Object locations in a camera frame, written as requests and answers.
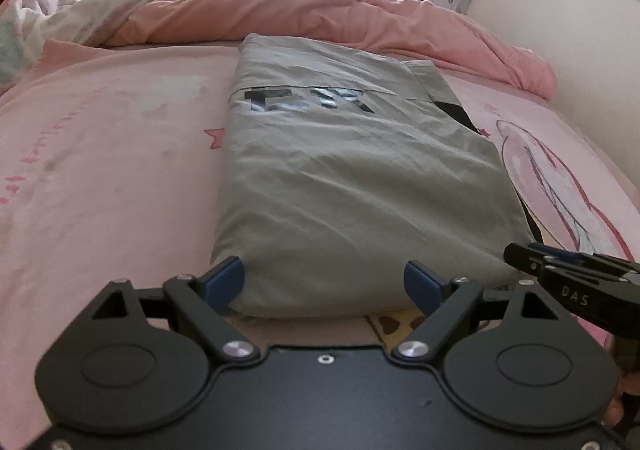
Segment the silver screw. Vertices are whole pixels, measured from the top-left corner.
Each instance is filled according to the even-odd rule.
[[[254,345],[246,340],[233,340],[222,347],[222,352],[231,358],[246,358],[254,353]]]
[[[51,443],[51,450],[72,450],[72,448],[64,439],[56,439]]]
[[[398,352],[405,358],[420,358],[429,353],[429,346],[424,342],[418,342],[418,340],[409,340],[398,346]]]
[[[580,450],[600,450],[600,443],[598,443],[597,441],[589,441],[588,443],[582,445],[582,448]]]
[[[330,354],[321,354],[318,356],[318,363],[322,365],[329,365],[335,362],[335,357]]]

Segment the pink star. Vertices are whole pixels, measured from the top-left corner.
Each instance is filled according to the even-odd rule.
[[[213,138],[211,150],[222,147],[222,137],[225,135],[224,129],[205,129],[207,135]]]

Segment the gray garment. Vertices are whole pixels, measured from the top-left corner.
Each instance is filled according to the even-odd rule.
[[[432,98],[459,104],[431,62],[295,37],[242,43],[212,253],[244,262],[236,311],[408,307],[410,259],[446,278],[516,278],[502,251],[532,236],[500,156]]]

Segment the pink bed sheet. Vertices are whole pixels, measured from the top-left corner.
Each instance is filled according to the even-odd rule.
[[[209,268],[237,60],[221,46],[108,52],[47,42],[37,67],[0,98],[7,450],[46,428],[36,363],[107,281],[157,286]],[[562,246],[640,256],[637,191],[625,192],[580,135],[524,91],[446,78]]]

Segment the pink blanket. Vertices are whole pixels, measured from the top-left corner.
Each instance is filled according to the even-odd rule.
[[[242,40],[250,33],[327,40],[507,82],[549,100],[557,81],[529,50],[468,17],[414,0],[156,0],[134,11],[109,46]]]

